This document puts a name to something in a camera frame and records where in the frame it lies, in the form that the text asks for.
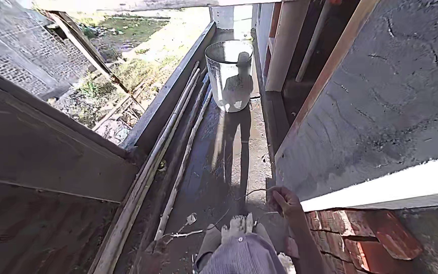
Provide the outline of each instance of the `white wall edge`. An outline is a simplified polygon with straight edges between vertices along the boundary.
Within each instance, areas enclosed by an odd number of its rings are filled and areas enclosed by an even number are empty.
[[[301,202],[304,210],[438,206],[438,159]]]

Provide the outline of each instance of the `person's hand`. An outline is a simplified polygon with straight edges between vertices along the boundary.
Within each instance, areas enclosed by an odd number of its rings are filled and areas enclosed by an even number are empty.
[[[270,206],[271,209],[278,211],[283,217],[288,219],[295,212],[303,212],[298,197],[288,188],[284,186],[275,186],[269,189],[268,192],[268,206]]]
[[[152,241],[142,253],[138,263],[138,274],[160,273],[161,268],[168,264],[166,237]]]

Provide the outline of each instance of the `brick wall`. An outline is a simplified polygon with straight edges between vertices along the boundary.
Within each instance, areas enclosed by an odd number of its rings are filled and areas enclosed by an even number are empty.
[[[412,260],[423,251],[390,211],[327,210],[306,215],[328,274],[409,274]]]
[[[12,1],[0,0],[0,75],[35,96],[67,90],[90,63],[51,22]]]

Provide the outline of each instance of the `red brick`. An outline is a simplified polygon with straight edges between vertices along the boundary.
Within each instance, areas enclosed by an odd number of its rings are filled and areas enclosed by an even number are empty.
[[[329,247],[329,240],[327,239],[327,233],[324,231],[317,231],[317,245],[323,252],[330,253],[331,248]]]
[[[312,216],[310,215],[310,213],[305,214],[305,219],[307,220],[308,229],[314,230],[312,227]]]
[[[322,254],[322,259],[324,259],[325,274],[336,274],[336,268],[333,260],[334,258],[329,254]]]
[[[365,272],[356,269],[354,264],[342,261],[345,274],[366,274]]]
[[[338,258],[332,258],[332,262],[334,264],[334,270],[336,274],[347,274],[344,270],[343,261]]]
[[[351,261],[351,256],[349,251],[344,245],[344,240],[342,239],[341,235],[337,233],[326,233],[327,235],[327,241],[329,243],[329,248],[331,250],[331,254],[344,260],[344,261]]]
[[[334,220],[334,215],[330,210],[319,211],[320,215],[320,225],[322,230],[339,232],[339,228],[337,227],[337,223]]]
[[[392,258],[379,242],[345,240],[345,244],[357,269],[375,274],[411,273],[411,262]]]
[[[297,243],[292,237],[285,237],[285,254],[290,256],[290,258],[300,258]]]
[[[333,216],[342,236],[375,236],[364,211],[338,210]]]
[[[420,243],[403,227],[392,212],[369,211],[367,220],[376,238],[393,258],[412,260],[422,253],[423,248]]]
[[[320,216],[319,213],[317,211],[311,211],[309,213],[307,213],[308,215],[308,219],[310,220],[311,224],[311,229],[312,230],[322,230],[322,225],[320,224]]]

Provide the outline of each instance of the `concrete floor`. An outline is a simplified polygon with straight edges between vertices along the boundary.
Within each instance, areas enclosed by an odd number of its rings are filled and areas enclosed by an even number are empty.
[[[237,113],[224,113],[212,100],[194,140],[184,181],[167,224],[166,233],[176,232],[188,215],[197,221],[183,233],[200,230],[208,224],[221,229],[234,215],[253,213],[261,218],[277,251],[283,250],[286,226],[279,215],[267,214],[265,191],[271,179],[271,166],[261,105],[253,101]],[[192,270],[192,255],[202,243],[204,233],[177,238],[170,244],[170,264],[163,273]]]

